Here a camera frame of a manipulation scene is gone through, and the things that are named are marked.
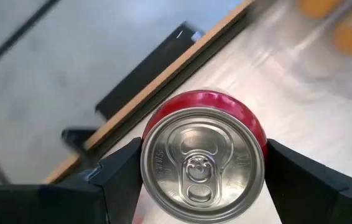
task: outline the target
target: pull tab hole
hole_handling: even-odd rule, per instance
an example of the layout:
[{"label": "pull tab hole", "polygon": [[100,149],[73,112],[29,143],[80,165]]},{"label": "pull tab hole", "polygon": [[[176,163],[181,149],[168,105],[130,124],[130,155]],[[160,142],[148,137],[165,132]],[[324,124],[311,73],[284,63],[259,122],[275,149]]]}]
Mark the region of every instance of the pull tab hole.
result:
[{"label": "pull tab hole", "polygon": [[207,202],[212,198],[212,191],[205,185],[192,185],[187,189],[187,196],[193,202]]}]

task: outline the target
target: gray floor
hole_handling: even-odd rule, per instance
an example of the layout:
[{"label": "gray floor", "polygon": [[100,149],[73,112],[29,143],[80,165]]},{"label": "gray floor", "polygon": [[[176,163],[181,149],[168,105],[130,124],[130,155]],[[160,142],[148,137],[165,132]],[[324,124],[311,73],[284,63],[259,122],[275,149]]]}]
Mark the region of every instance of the gray floor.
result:
[{"label": "gray floor", "polygon": [[[11,180],[43,180],[68,156],[61,130],[103,124],[95,104],[179,24],[209,30],[238,3],[60,1],[0,59],[0,163]],[[17,11],[0,17],[0,41],[25,18]]]}]

